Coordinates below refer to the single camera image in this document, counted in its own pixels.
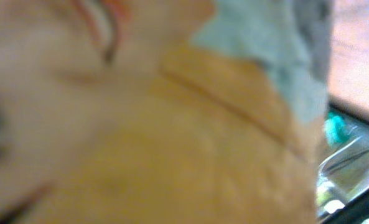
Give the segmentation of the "yellow snack chip bag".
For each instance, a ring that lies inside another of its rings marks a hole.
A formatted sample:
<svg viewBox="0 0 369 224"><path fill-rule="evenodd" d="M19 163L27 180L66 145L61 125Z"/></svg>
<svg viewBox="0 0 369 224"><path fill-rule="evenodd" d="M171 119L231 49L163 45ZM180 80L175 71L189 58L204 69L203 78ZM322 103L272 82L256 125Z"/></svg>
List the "yellow snack chip bag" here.
<svg viewBox="0 0 369 224"><path fill-rule="evenodd" d="M0 0L0 223L316 223L333 10Z"/></svg>

